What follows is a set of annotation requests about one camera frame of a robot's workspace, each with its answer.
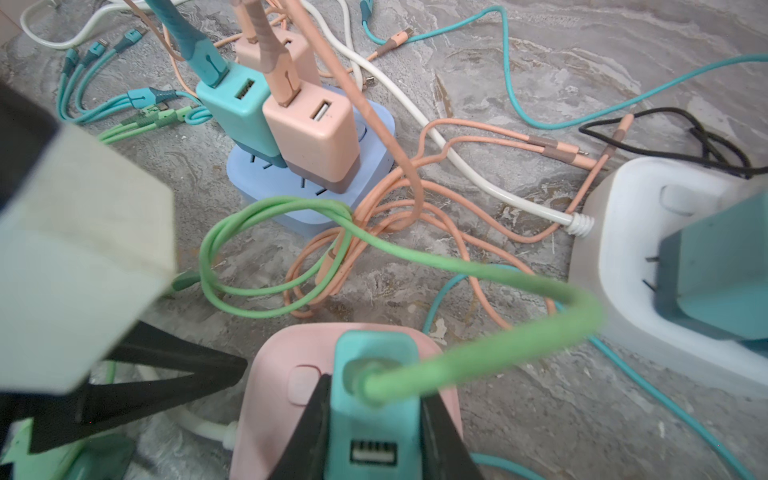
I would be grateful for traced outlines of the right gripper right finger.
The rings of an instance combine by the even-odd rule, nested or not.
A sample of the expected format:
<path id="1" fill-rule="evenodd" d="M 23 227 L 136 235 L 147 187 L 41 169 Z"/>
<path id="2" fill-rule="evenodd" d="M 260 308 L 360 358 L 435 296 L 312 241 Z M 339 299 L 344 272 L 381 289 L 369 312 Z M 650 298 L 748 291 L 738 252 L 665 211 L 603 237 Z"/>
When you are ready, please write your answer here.
<path id="1" fill-rule="evenodd" d="M 422 478 L 483 480 L 439 394 L 421 398 Z"/>

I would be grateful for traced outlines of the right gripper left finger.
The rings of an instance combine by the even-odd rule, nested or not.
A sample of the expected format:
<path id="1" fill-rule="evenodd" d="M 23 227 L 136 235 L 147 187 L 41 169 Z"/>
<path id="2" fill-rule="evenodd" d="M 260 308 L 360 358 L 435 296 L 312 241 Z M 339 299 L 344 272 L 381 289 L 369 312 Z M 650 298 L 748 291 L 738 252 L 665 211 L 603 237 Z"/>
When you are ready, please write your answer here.
<path id="1" fill-rule="evenodd" d="M 332 377 L 323 374 L 269 480 L 321 480 L 329 444 Z"/>

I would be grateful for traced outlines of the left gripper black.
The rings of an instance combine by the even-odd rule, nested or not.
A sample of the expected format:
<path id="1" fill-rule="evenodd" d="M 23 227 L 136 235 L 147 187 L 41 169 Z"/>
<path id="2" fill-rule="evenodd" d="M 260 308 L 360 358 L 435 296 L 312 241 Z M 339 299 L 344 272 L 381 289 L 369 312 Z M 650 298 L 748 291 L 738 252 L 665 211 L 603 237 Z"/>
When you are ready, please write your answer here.
<path id="1" fill-rule="evenodd" d="M 1 209 L 23 187 L 58 130 L 48 111 L 1 83 Z"/>

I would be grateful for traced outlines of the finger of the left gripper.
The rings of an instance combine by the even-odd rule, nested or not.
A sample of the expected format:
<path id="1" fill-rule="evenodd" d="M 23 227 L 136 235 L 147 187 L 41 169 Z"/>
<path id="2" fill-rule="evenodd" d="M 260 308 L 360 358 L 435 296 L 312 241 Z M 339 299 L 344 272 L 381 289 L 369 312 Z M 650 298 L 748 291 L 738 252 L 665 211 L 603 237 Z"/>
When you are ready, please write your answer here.
<path id="1" fill-rule="evenodd" d="M 248 361 L 187 342 L 140 321 L 106 356 L 118 363 L 183 373 L 141 382 L 91 384 L 66 395 L 1 393 L 1 439 L 31 418 L 29 450 L 41 453 L 187 404 L 237 384 Z"/>

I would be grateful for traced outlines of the pink power strip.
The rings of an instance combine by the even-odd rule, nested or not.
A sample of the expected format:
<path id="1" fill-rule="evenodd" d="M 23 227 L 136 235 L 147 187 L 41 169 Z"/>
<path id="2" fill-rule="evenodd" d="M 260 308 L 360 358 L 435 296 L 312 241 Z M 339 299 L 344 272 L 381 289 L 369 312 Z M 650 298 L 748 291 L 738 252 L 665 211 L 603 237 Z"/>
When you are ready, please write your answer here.
<path id="1" fill-rule="evenodd" d="M 410 327 L 366 323 L 309 323 L 286 327 L 259 349 L 248 374 L 230 477 L 266 479 L 277 465 L 317 382 L 331 374 L 338 339 L 348 331 L 408 335 L 424 360 L 442 352 Z"/>

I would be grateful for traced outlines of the light green USB charger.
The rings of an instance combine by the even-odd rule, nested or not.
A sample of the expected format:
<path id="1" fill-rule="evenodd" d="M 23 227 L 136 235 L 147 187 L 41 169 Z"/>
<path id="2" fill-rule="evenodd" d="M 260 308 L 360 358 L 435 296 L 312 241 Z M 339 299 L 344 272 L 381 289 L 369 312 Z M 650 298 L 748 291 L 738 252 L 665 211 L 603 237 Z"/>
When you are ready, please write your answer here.
<path id="1" fill-rule="evenodd" d="M 1 449 L 2 479 L 122 479 L 135 441 L 121 434 L 99 434 L 33 454 L 32 420 L 15 422 Z"/>

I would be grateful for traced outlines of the teal USB charger with green cable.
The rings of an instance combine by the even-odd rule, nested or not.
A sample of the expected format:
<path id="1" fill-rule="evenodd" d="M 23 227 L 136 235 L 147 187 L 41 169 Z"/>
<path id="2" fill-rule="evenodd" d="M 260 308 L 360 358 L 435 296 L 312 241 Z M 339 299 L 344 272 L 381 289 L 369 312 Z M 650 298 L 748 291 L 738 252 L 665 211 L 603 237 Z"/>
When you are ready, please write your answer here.
<path id="1" fill-rule="evenodd" d="M 330 391 L 326 479 L 420 479 L 420 400 L 370 404 L 353 393 L 367 369 L 415 363 L 418 348 L 401 332 L 350 330 L 336 342 Z"/>

